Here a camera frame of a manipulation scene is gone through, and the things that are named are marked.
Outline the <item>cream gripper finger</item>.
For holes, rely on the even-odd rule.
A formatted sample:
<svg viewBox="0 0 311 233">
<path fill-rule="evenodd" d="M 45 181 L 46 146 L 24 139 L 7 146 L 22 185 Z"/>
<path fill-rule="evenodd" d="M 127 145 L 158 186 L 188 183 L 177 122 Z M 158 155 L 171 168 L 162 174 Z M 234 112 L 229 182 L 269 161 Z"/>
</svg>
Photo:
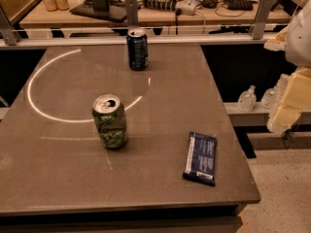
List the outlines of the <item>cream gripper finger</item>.
<svg viewBox="0 0 311 233">
<path fill-rule="evenodd" d="M 278 32 L 273 38 L 267 40 L 263 45 L 264 48 L 266 50 L 272 50 L 272 51 L 285 50 L 288 29 L 289 27 L 286 26 L 280 32 Z"/>
<path fill-rule="evenodd" d="M 311 69 L 298 67 L 290 75 L 282 74 L 276 84 L 276 97 L 269 113 L 267 128 L 284 133 L 311 105 Z"/>
</svg>

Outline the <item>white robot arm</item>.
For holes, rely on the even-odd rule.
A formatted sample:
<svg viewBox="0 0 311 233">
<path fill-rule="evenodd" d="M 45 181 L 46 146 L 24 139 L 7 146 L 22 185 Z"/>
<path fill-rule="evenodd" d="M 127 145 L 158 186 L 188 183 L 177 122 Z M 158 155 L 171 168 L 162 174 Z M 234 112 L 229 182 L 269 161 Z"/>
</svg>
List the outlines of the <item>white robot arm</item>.
<svg viewBox="0 0 311 233">
<path fill-rule="evenodd" d="M 296 66 L 289 76 L 276 84 L 276 97 L 269 113 L 267 128 L 283 133 L 311 105 L 311 13 L 301 10 L 290 24 L 265 42 L 267 50 L 283 50 L 286 60 Z"/>
</svg>

